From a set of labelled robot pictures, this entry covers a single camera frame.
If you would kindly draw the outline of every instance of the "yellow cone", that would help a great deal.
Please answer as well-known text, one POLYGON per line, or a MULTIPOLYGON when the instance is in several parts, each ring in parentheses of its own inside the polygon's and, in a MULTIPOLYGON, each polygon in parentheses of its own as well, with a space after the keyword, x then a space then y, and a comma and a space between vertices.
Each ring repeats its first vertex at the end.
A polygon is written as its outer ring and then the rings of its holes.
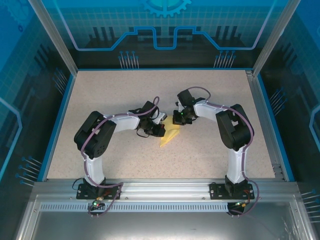
POLYGON ((164 146, 180 133, 180 125, 174 125, 172 118, 173 116, 168 115, 167 118, 162 122, 162 124, 164 124, 165 134, 161 138, 160 147, 164 146))

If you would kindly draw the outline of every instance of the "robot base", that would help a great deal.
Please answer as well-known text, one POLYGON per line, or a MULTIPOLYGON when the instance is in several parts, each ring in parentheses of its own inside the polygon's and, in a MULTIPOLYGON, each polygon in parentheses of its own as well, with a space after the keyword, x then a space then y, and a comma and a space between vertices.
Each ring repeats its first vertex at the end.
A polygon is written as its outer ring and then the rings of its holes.
MULTIPOLYGON (((109 186, 111 184, 101 183, 101 185, 109 186)), ((79 184, 78 186, 76 199, 95 200, 96 198, 103 196, 104 200, 112 200, 117 194, 118 189, 119 189, 118 186, 115 186, 113 188, 101 188, 101 187, 92 186, 86 180, 83 180, 83 183, 79 184)), ((120 195, 121 193, 119 193, 116 200, 120 199, 120 195)))
POLYGON ((250 200, 255 199, 255 193, 252 187, 252 184, 245 183, 241 186, 241 189, 235 191, 232 196, 226 189, 225 183, 211 183, 209 184, 209 192, 211 200, 247 200, 248 195, 244 192, 245 190, 249 191, 250 200))

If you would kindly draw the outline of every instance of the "beige tabletop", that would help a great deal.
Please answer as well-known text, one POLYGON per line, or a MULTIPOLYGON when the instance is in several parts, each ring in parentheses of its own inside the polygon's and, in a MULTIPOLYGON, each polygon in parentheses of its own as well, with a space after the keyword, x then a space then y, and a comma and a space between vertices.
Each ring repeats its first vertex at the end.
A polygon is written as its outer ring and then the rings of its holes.
MULTIPOLYGON (((159 96, 160 110, 172 115, 177 94, 192 86, 207 88, 212 103, 242 105, 255 131, 247 154, 247 176, 274 178, 244 70, 79 71, 47 177, 84 176, 74 136, 91 112, 126 113, 159 96)), ((207 97, 203 90, 190 91, 195 98, 207 97)), ((192 125, 181 126, 180 134, 161 148, 157 137, 142 138, 135 130, 115 133, 103 155, 103 172, 108 179, 224 178, 227 169, 227 148, 218 125, 201 117, 192 125)))

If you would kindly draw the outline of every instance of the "white arm segment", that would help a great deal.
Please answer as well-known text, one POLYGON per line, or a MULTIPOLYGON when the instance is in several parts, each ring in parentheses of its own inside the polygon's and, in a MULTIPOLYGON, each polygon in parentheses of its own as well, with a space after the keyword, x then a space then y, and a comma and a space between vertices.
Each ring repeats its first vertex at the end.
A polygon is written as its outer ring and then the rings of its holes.
MULTIPOLYGON (((105 180, 105 175, 102 169, 102 156, 96 157, 94 159, 90 159, 88 156, 86 157, 86 168, 88 170, 90 178, 96 183, 101 184, 103 180, 105 180)), ((90 183, 92 186, 95 186, 91 183, 86 175, 84 179, 90 183)))
MULTIPOLYGON (((239 149, 239 151, 235 151, 233 149, 228 149, 228 172, 226 173, 227 178, 233 183, 238 184, 245 180, 242 174, 242 151, 244 146, 239 149)), ((246 158, 247 158, 248 148, 245 150, 244 155, 244 174, 246 174, 246 158)))
MULTIPOLYGON (((206 100, 202 100, 197 102, 194 105, 194 112, 198 117, 205 117, 212 121, 217 121, 216 114, 225 111, 225 109, 220 107, 214 107, 207 104, 206 100)), ((242 175, 242 151, 244 147, 241 147, 239 151, 235 151, 233 149, 228 148, 228 171, 226 176, 233 183, 237 184, 242 182, 244 179, 242 175)), ((246 173, 246 158, 247 158, 247 150, 245 150, 244 156, 244 173, 246 173)))
POLYGON ((110 121, 116 124, 114 132, 118 133, 124 130, 133 130, 138 127, 140 122, 139 117, 137 116, 116 116, 110 119, 110 121))
POLYGON ((216 114, 224 111, 223 108, 208 105, 206 100, 197 102, 193 108, 198 117, 204 117, 215 122, 217 122, 216 114))

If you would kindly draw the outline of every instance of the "blue trim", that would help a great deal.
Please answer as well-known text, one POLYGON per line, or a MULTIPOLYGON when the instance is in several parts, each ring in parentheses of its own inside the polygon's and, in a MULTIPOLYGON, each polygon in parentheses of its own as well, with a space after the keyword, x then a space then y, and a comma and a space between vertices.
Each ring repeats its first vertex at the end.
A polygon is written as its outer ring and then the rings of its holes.
POLYGON ((13 141, 11 143, 10 149, 9 149, 9 151, 8 151, 6 157, 5 157, 5 160, 3 162, 1 170, 0 170, 0 182, 1 182, 2 177, 4 176, 4 173, 5 173, 5 170, 6 170, 7 166, 8 166, 9 160, 11 158, 11 155, 12 155, 12 153, 13 153, 13 151, 15 149, 15 146, 17 144, 17 141, 19 139, 20 133, 22 131, 22 121, 21 121, 20 112, 15 107, 10 105, 2 97, 0 97, 0 103, 2 103, 5 107, 7 107, 16 116, 16 120, 17 120, 18 126, 19 126, 18 130, 15 133, 14 139, 13 139, 13 141))
POLYGON ((275 132, 275 137, 276 137, 276 140, 278 142, 278 146, 280 148, 280 152, 281 152, 281 155, 282 155, 284 168, 285 168, 283 170, 286 171, 287 176, 288 176, 288 180, 290 182, 294 182, 295 181, 295 177, 294 177, 294 175, 292 173, 292 170, 291 170, 291 167, 290 167, 290 163, 289 163, 289 160, 288 160, 288 156, 287 156, 287 153, 285 151, 285 146, 284 146, 284 143, 282 142, 282 139, 281 139, 281 136, 280 136, 280 132, 279 132, 279 129, 278 129, 278 125, 277 125, 275 116, 274 116, 274 114, 272 112, 272 108, 271 108, 271 105, 270 105, 270 102, 269 102, 267 91, 265 89, 265 85, 264 85, 264 83, 262 81, 260 73, 258 75, 258 82, 259 82, 260 87, 261 87, 263 98, 264 98, 266 107, 268 109, 268 113, 270 115, 271 123, 272 123, 273 129, 274 129, 274 132, 275 132))
POLYGON ((62 102, 60 105, 58 115, 56 116, 55 124, 53 126, 53 130, 52 130, 52 134, 51 134, 51 137, 50 137, 50 140, 48 143, 48 147, 46 149, 46 152, 45 152, 45 155, 43 158, 43 163, 42 163, 42 166, 41 166, 41 169, 40 169, 40 172, 38 175, 38 179, 37 179, 38 182, 42 182, 47 178, 47 174, 48 174, 51 160, 52 160, 52 157, 53 157, 53 154, 55 151, 55 147, 56 147, 56 144, 58 141, 58 136, 59 136, 59 133, 61 130, 61 126, 62 126, 62 123, 65 118, 67 106, 68 106, 68 103, 70 100, 72 89, 75 84, 75 80, 76 80, 76 78, 71 74, 69 77, 68 84, 66 86, 63 98, 62 98, 62 102))
POLYGON ((119 69, 119 68, 80 68, 79 71, 145 71, 145 70, 252 70, 250 67, 243 67, 243 68, 213 68, 213 67, 178 67, 178 68, 132 68, 132 69, 119 69))

